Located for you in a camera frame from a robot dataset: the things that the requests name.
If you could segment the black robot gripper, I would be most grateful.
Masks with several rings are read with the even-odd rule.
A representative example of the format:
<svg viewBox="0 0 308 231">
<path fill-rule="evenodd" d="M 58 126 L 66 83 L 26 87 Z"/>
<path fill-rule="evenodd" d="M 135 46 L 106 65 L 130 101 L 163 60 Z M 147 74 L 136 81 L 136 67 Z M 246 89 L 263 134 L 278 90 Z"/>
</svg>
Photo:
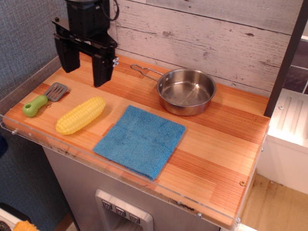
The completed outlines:
<svg viewBox="0 0 308 231">
<path fill-rule="evenodd" d="M 65 72 L 80 67 L 79 53 L 92 57 L 93 81 L 96 88 L 111 80 L 113 66 L 118 65 L 115 56 L 117 42 L 104 30 L 103 2 L 67 2 L 68 18 L 55 17 L 54 40 L 57 53 Z"/>
</svg>

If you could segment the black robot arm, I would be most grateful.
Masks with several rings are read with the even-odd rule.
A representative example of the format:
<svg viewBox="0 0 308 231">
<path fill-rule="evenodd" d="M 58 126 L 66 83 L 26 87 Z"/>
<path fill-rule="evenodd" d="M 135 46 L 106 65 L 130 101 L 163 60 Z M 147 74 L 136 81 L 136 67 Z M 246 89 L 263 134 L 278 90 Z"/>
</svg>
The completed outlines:
<svg viewBox="0 0 308 231">
<path fill-rule="evenodd" d="M 56 32 L 56 50 L 65 72 L 80 67 L 79 54 L 92 58 L 93 84 L 96 88 L 111 80 L 113 68 L 118 64 L 117 42 L 108 34 L 111 21 L 110 2 L 107 0 L 68 0 L 68 18 L 53 19 Z"/>
</svg>

